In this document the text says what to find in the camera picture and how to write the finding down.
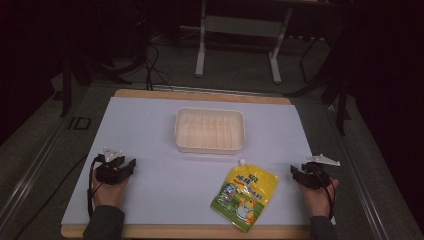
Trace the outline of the yellow spout pouch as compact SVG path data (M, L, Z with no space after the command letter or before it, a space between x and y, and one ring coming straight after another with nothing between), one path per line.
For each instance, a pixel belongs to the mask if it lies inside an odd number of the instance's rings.
M210 206L247 233L268 206L279 177L244 159L228 173Z

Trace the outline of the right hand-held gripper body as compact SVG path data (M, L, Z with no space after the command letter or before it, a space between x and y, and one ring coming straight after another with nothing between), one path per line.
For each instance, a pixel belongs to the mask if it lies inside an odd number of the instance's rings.
M339 161L330 159L323 154L307 157L308 162L301 166L300 175L297 181L310 189L326 188L330 185L330 176L324 171L325 165L339 167Z

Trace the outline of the white plastic basket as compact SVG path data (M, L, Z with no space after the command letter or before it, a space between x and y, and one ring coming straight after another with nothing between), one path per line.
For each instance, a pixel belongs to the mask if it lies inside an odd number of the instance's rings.
M244 116L232 110L181 108L174 137L180 152L234 155L245 142Z

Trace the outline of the white table mat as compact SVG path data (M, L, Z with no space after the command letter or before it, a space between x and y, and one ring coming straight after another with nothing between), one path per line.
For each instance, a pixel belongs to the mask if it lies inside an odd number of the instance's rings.
M174 138L182 108L242 113L245 142L235 155L182 153ZM241 160L279 178L257 224L306 225L309 214L290 169L312 156L293 105L248 104L114 97L109 101L89 155L106 147L136 162L122 209L126 224L225 225L210 204L230 170Z

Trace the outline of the black metal stand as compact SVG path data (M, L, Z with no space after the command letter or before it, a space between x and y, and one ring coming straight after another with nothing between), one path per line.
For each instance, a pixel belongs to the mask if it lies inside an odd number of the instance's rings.
M325 87L320 100L324 105L332 105L338 99L336 127L344 136L344 119L347 101L348 77L342 74L343 51L349 41L349 23L341 25L325 24L322 27L325 41L330 46L329 53L318 72L311 78L309 83L299 90L285 93L286 97L300 97L319 87Z
M120 84L130 84L130 81L120 78L112 70L103 67L100 63L90 57L74 50L69 43L66 43L62 49L62 112L61 117L65 117L72 106L72 83L71 75L80 82L81 85L89 85L92 82L91 76L87 71L90 67L106 78Z

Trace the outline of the person's left hand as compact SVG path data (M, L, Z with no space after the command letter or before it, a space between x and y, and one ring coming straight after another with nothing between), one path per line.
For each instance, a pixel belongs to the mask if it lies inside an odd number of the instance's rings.
M119 208L124 199L125 190L129 179L125 179L121 183L115 185L108 185L99 182L96 179L96 174L97 171L94 171L92 177L92 197L95 206L107 205Z

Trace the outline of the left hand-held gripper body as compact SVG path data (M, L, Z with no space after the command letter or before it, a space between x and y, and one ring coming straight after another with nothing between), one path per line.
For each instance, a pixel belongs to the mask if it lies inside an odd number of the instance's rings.
M95 160L101 165L96 168L96 179L99 182L115 185L127 179L131 174L123 171L121 165L125 161L125 156L121 151L110 148L104 148L103 153L99 154Z

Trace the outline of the person's right hand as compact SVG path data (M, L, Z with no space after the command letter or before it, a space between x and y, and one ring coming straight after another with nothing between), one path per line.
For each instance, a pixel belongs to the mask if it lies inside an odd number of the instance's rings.
M330 216L332 209L328 197L331 197L331 201L335 202L335 190L337 189L338 185L339 180L335 178L331 178L331 184L326 189L314 190L300 185L305 205L311 217Z

